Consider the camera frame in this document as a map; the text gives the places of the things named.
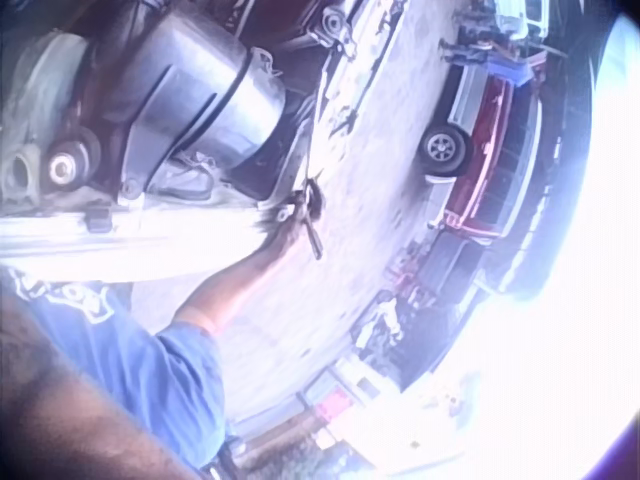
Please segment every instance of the blue shirt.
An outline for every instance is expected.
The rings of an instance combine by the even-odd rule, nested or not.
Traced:
[[[494,51],[489,52],[487,56],[486,69],[489,74],[502,78],[516,87],[521,87],[534,77],[533,69],[526,61],[517,62]]]
[[[51,341],[141,426],[193,467],[215,457],[225,435],[224,393],[208,333],[173,323],[151,335],[102,284],[2,276]]]

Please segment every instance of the pickup truck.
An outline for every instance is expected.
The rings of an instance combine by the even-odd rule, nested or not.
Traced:
[[[478,67],[461,74],[453,67],[449,85],[457,85],[453,103],[445,88],[438,108],[448,116],[436,114],[419,161],[427,175],[455,177],[444,207],[446,227],[470,237],[504,237],[535,164],[542,123],[537,90],[532,84],[514,89]]]

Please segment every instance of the person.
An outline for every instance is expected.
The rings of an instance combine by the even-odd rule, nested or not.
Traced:
[[[261,249],[206,279],[155,336],[130,317],[109,286],[51,285],[6,269],[3,294],[138,425],[200,468],[215,457],[225,435],[215,337],[282,263],[303,218],[299,205]]]
[[[507,38],[520,39],[528,28],[524,15],[513,17],[494,12],[478,12],[471,9],[455,9],[453,20],[470,33],[503,33]]]
[[[200,477],[83,378],[6,289],[0,309],[0,478]]]
[[[440,40],[439,47],[447,51],[443,59],[461,67],[478,65],[490,75],[501,78],[516,87],[521,87],[534,78],[534,72],[527,59],[519,58],[508,48],[489,41],[476,47],[453,45]]]

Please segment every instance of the white car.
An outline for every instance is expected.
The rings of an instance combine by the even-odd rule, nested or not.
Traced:
[[[486,5],[495,9],[499,16],[524,19],[520,29],[511,36],[512,40],[523,40],[527,36],[542,40],[549,35],[549,2],[550,0],[489,0]]]

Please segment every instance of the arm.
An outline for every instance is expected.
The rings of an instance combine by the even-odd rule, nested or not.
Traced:
[[[15,478],[194,479],[74,372],[30,312],[2,295],[0,432]]]
[[[303,207],[297,207],[267,245],[206,279],[178,309],[174,321],[220,334],[296,243],[304,213]]]

